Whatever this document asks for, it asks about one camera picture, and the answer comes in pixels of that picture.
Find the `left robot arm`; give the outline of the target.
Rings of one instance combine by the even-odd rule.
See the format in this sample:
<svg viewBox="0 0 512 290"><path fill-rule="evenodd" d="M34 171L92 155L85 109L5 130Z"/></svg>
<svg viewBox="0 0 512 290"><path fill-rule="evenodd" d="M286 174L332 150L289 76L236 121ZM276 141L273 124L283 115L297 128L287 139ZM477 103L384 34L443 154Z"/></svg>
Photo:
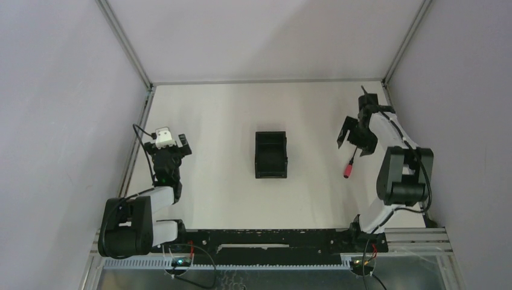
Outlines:
<svg viewBox="0 0 512 290"><path fill-rule="evenodd" d="M169 132L157 132L152 142L142 145L152 186L131 196L106 201L98 238L101 256L113 259L142 256L162 243L175 252L188 246L188 234L179 230L177 220L155 218L159 210L176 204L182 195L180 167L192 150L184 134L178 138L180 144Z"/></svg>

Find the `red handled screwdriver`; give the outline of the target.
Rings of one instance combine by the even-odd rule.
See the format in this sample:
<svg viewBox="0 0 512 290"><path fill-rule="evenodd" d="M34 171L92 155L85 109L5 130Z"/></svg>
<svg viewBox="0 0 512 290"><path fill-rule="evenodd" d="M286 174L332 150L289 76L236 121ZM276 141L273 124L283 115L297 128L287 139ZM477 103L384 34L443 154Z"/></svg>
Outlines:
<svg viewBox="0 0 512 290"><path fill-rule="evenodd" d="M345 179L348 179L352 173L352 170L353 170L353 163L354 163L354 159L356 157L356 153L357 153L357 150L358 148L356 147L354 149L354 152L351 156L351 158L349 159L349 162L347 163L347 165L345 166L345 169L344 169L344 174L343 174L343 177Z"/></svg>

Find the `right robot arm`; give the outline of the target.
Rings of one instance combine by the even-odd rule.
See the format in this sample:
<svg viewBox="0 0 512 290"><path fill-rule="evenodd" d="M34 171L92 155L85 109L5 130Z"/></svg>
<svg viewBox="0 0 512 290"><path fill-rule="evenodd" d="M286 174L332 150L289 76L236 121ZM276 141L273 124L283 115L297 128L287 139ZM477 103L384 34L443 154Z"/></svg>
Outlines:
<svg viewBox="0 0 512 290"><path fill-rule="evenodd" d="M365 251L398 212L423 214L429 210L434 153L412 141L394 108L381 105L377 94L364 92L358 98L358 108L356 118L345 118L337 145L341 147L347 141L360 151L360 156L372 155L377 147L384 151L376 178L376 198L346 231L352 249Z"/></svg>

